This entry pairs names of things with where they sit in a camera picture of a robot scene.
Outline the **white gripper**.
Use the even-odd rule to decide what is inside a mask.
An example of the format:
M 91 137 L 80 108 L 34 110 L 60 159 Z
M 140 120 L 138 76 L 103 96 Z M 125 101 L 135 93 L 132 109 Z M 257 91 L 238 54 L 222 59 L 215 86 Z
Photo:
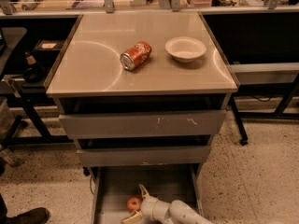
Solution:
M 139 185 L 141 197 L 143 199 L 140 211 L 134 210 L 128 217 L 121 221 L 121 224 L 140 224 L 143 217 L 150 221 L 157 221 L 161 224 L 172 224 L 170 217 L 170 203 L 150 196 L 143 184 Z

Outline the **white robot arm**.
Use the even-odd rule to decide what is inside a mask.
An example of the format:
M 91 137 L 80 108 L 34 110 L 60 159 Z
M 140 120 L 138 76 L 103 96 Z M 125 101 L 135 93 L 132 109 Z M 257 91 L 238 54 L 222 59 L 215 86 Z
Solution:
M 151 196 L 144 185 L 140 184 L 139 188 L 142 202 L 121 224 L 213 224 L 183 201 L 167 203 Z

